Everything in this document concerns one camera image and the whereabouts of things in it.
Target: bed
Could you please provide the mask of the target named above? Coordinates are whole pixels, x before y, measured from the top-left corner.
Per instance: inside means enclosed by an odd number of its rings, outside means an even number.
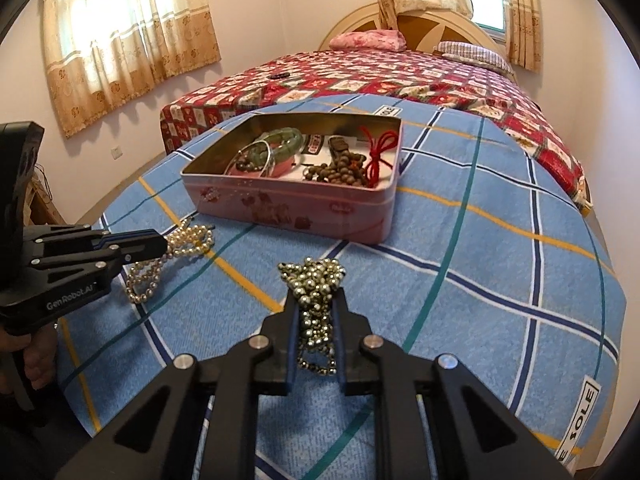
[[[488,117],[516,139],[587,214],[591,197],[580,163],[519,86],[494,72],[432,56],[439,41],[463,41],[504,53],[478,26],[450,11],[399,16],[408,50],[328,50],[342,32],[378,26],[376,4],[361,7],[327,34],[316,52],[284,56],[165,106],[160,128],[166,152],[180,148],[221,121],[273,104],[336,94],[369,93],[444,105]]]
[[[383,244],[194,216],[179,172],[239,121],[354,110],[392,112],[404,124],[394,222]],[[458,355],[551,452],[561,447],[586,381],[597,384],[566,460],[569,468],[592,465],[584,460],[597,454],[592,443],[616,383],[624,295],[606,251],[558,183],[487,118],[358,93],[252,110],[169,154],[95,227],[169,233],[193,216],[215,225],[207,257],[174,260],[154,297],[136,305],[121,276],[110,295],[60,322],[58,379],[91,434],[176,355],[208,358],[255,333],[284,300],[278,262],[330,256],[348,271],[350,308],[375,332],[413,354]],[[368,410],[366,398],[339,397],[334,378],[299,371],[289,397],[260,400],[256,478],[372,480]]]

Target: metal bead chain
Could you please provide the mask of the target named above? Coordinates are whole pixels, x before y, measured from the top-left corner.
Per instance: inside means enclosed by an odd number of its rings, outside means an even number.
[[[302,265],[278,264],[280,277],[293,291],[300,306],[298,366],[322,376],[334,375],[334,325],[331,317],[332,292],[340,288],[346,271],[338,260],[314,261],[310,256]],[[326,366],[310,363],[305,352],[326,357]]]
[[[204,225],[189,227],[189,222],[189,219],[184,220],[180,227],[165,237],[166,253],[161,258],[133,264],[126,281],[127,296],[131,303],[141,303],[153,297],[160,283],[162,266],[168,260],[180,256],[200,256],[209,252],[213,246],[211,229]],[[146,291],[136,294],[136,285],[146,285]]]

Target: pink tin box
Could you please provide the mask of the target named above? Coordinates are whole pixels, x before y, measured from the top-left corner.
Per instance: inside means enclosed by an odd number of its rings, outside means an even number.
[[[361,126],[366,127],[374,140],[392,130],[399,135],[398,145],[385,152],[383,158],[392,160],[393,168],[387,170],[385,181],[381,179],[373,189],[283,177],[248,178],[223,174],[238,150],[263,132],[286,126],[299,129],[305,136],[340,135],[359,143],[367,142]],[[180,176],[201,213],[377,244],[391,229],[401,146],[401,121],[394,117],[302,112],[259,114],[247,117],[209,146],[182,170]]]

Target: red string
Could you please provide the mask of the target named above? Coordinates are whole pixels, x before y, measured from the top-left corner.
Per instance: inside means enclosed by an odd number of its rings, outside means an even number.
[[[364,174],[369,181],[369,187],[376,187],[380,180],[380,162],[393,169],[393,166],[380,156],[383,152],[392,150],[398,145],[398,133],[387,130],[378,137],[378,142],[376,142],[364,126],[361,126],[360,129],[369,139],[369,155],[371,156],[369,163],[364,168]]]

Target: human hand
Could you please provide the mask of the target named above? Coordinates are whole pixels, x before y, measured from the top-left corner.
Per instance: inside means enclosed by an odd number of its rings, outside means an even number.
[[[58,336],[53,324],[46,325],[33,335],[14,337],[0,328],[0,352],[24,349],[24,373],[34,390],[49,384],[56,376]],[[10,394],[11,388],[0,370],[0,393]]]

